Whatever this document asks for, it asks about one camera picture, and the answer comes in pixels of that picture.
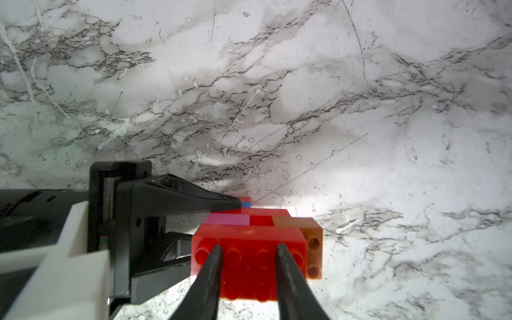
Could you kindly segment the orange small lego brick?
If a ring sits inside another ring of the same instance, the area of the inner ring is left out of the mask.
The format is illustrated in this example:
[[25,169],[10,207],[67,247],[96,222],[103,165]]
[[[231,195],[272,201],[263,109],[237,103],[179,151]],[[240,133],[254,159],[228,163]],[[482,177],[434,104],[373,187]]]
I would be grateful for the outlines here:
[[323,271],[323,229],[311,217],[273,217],[274,226],[296,227],[307,242],[307,278],[321,279]]

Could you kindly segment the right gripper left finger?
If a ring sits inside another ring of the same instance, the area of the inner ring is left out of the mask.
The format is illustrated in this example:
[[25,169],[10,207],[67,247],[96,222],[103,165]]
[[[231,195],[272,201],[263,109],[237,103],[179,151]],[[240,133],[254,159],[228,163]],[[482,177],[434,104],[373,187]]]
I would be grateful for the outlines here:
[[175,313],[176,319],[217,319],[221,293],[222,248],[216,245]]

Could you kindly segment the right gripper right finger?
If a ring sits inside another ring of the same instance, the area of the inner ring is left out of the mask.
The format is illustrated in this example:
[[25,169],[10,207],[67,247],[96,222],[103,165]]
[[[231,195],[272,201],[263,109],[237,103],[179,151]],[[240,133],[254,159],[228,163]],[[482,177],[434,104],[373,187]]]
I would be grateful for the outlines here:
[[280,319],[329,319],[284,243],[276,249],[275,272]]

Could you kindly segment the pink small lego brick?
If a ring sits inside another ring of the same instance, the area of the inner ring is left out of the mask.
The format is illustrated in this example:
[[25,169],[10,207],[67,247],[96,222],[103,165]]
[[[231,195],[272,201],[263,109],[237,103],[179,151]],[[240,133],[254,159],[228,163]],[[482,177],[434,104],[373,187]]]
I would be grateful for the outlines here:
[[250,225],[250,216],[232,213],[210,213],[204,224],[246,226]]

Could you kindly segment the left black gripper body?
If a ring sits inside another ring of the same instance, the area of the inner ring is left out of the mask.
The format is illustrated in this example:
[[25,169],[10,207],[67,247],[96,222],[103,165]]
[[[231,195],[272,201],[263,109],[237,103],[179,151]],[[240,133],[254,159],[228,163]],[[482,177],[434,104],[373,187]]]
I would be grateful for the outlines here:
[[107,249],[112,263],[109,297],[139,304],[186,279],[190,258],[164,262],[165,218],[115,217],[115,191],[123,181],[151,177],[147,161],[93,164],[87,193],[70,190],[1,191],[1,251],[54,244],[72,205],[89,201],[88,252]]

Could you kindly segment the red long lego brick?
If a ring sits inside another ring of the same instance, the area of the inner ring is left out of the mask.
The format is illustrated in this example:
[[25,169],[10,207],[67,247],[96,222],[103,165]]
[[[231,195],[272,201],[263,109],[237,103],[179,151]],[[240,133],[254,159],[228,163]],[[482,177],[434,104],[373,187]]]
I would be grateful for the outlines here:
[[196,276],[212,249],[222,248],[222,298],[277,300],[277,246],[287,246],[302,275],[306,275],[307,242],[297,228],[203,224],[191,243],[191,275]]
[[273,217],[290,217],[286,209],[241,208],[214,213],[232,213],[250,216],[250,226],[274,226]]

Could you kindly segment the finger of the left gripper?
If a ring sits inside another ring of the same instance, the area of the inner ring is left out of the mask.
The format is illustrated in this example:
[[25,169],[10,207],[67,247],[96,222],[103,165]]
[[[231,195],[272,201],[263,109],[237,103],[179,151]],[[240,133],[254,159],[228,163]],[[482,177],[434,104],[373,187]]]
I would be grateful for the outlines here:
[[123,181],[115,191],[115,217],[148,218],[241,208],[237,197],[206,190],[172,174]]
[[161,260],[164,262],[182,258],[190,258],[192,235],[186,233],[168,232],[161,238],[163,253]]

